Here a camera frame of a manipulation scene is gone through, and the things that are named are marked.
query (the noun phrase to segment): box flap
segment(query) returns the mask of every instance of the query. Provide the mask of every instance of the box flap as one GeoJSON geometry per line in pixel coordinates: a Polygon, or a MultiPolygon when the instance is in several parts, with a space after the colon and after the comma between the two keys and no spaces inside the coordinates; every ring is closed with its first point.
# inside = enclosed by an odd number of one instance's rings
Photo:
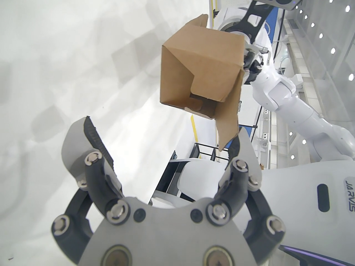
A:
{"type": "Polygon", "coordinates": [[[163,46],[193,74],[193,94],[225,101],[244,63],[243,36],[186,24],[163,46]]]}
{"type": "Polygon", "coordinates": [[[239,133],[238,125],[238,107],[240,100],[240,92],[242,86],[244,71],[238,75],[237,80],[224,103],[218,103],[215,120],[219,136],[218,150],[222,151],[224,147],[236,137],[239,133]]]}
{"type": "Polygon", "coordinates": [[[200,27],[207,27],[207,21],[208,21],[208,15],[207,14],[201,14],[197,18],[189,21],[188,25],[195,25],[195,26],[200,26],[200,27]]]}

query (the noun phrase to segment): metal bolt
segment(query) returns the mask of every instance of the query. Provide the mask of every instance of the metal bolt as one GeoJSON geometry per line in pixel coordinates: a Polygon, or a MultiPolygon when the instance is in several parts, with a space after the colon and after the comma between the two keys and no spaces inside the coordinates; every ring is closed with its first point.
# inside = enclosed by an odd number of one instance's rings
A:
{"type": "Polygon", "coordinates": [[[255,180],[255,178],[253,176],[249,176],[249,182],[254,186],[258,185],[258,181],[255,180]]]}
{"type": "Polygon", "coordinates": [[[233,166],[240,172],[247,172],[248,165],[245,161],[238,159],[236,162],[233,162],[233,166]]]}
{"type": "Polygon", "coordinates": [[[112,218],[118,219],[124,213],[125,209],[122,205],[115,204],[111,208],[112,218]]]}
{"type": "Polygon", "coordinates": [[[282,231],[282,222],[279,219],[272,220],[270,226],[276,232],[282,231]]]}
{"type": "Polygon", "coordinates": [[[85,164],[87,166],[90,166],[101,158],[102,158],[102,153],[100,151],[91,152],[85,157],[85,164]]]}
{"type": "Polygon", "coordinates": [[[67,215],[58,216],[53,222],[53,229],[54,229],[53,234],[56,237],[61,236],[68,230],[69,224],[70,224],[70,219],[67,215]]]}
{"type": "Polygon", "coordinates": [[[222,205],[216,204],[213,206],[212,213],[218,219],[223,219],[226,217],[227,212],[222,205]]]}
{"type": "Polygon", "coordinates": [[[80,188],[80,189],[85,189],[85,188],[87,188],[87,183],[86,183],[86,181],[84,181],[84,180],[81,180],[81,181],[78,181],[78,187],[80,188]]]}
{"type": "Polygon", "coordinates": [[[129,205],[123,201],[118,200],[117,204],[114,204],[111,210],[107,211],[106,217],[112,224],[124,223],[129,215],[129,205]]]}
{"type": "Polygon", "coordinates": [[[237,166],[241,169],[246,168],[246,162],[243,160],[238,160],[237,161],[237,166]]]}
{"type": "Polygon", "coordinates": [[[65,220],[63,218],[60,218],[57,221],[54,221],[54,230],[55,231],[61,231],[65,227],[65,220]]]}
{"type": "Polygon", "coordinates": [[[285,225],[280,218],[274,215],[270,215],[266,219],[266,227],[269,229],[271,234],[275,234],[277,232],[285,232],[285,225]]]}

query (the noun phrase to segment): white robot body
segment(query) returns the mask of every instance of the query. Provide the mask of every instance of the white robot body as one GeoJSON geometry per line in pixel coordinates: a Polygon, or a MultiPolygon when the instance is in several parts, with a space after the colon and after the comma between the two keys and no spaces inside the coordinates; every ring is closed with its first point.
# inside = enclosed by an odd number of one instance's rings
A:
{"type": "MultiPolygon", "coordinates": [[[[195,200],[213,197],[224,168],[218,162],[191,161],[181,173],[178,188],[195,200]]],[[[290,252],[301,251],[355,264],[354,161],[315,162],[265,170],[262,178],[262,193],[272,212],[286,225],[284,247],[290,248],[290,252]],[[326,186],[326,191],[319,190],[320,185],[326,186]]],[[[246,205],[233,219],[242,232],[249,220],[246,205]]]]}
{"type": "MultiPolygon", "coordinates": [[[[240,21],[248,6],[229,7],[220,10],[216,16],[215,29],[223,30],[227,25],[240,21]]],[[[249,22],[257,25],[259,18],[250,17],[249,22]]],[[[262,71],[250,84],[254,99],[265,109],[276,112],[295,132],[306,139],[315,161],[352,160],[355,158],[355,138],[345,128],[332,125],[323,119],[312,107],[296,97],[296,86],[287,77],[280,75],[274,67],[272,46],[266,29],[261,28],[254,45],[244,35],[246,48],[266,48],[269,52],[259,53],[256,59],[263,62],[262,71]]]]}

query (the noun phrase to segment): black cable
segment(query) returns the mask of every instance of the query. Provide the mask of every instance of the black cable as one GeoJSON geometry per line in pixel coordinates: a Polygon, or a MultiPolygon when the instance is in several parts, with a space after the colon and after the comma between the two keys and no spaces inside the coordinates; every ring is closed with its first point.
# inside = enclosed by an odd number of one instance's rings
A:
{"type": "Polygon", "coordinates": [[[277,44],[276,44],[276,49],[275,49],[275,53],[274,53],[274,62],[275,62],[275,58],[276,58],[276,55],[277,55],[277,48],[279,47],[279,42],[280,42],[280,37],[281,37],[281,30],[282,30],[282,26],[284,25],[284,18],[285,18],[285,10],[282,11],[280,30],[279,30],[279,37],[277,38],[277,44]]]}
{"type": "MultiPolygon", "coordinates": [[[[258,125],[262,108],[263,108],[263,107],[261,106],[261,107],[260,107],[260,110],[259,110],[258,118],[256,119],[256,124],[255,124],[255,126],[258,125]]],[[[256,128],[254,129],[253,136],[251,137],[251,141],[253,141],[253,139],[254,139],[255,131],[256,131],[256,128]]]]}

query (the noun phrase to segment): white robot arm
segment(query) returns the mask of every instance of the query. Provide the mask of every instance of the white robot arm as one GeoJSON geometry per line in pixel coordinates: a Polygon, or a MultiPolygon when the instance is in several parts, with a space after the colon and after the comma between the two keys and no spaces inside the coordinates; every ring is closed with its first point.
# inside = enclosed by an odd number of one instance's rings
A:
{"type": "MultiPolygon", "coordinates": [[[[241,21],[247,8],[248,6],[236,6],[222,9],[214,20],[215,28],[224,30],[229,25],[241,21]]],[[[248,21],[253,25],[257,25],[258,19],[250,20],[251,18],[248,21]]],[[[235,33],[244,35],[246,49],[257,50],[254,59],[261,63],[261,72],[250,82],[254,99],[265,109],[279,114],[294,131],[307,140],[315,161],[353,160],[354,136],[345,128],[328,123],[312,107],[297,98],[294,83],[275,70],[273,60],[270,59],[272,46],[265,28],[261,28],[252,45],[247,35],[235,33]]]]}

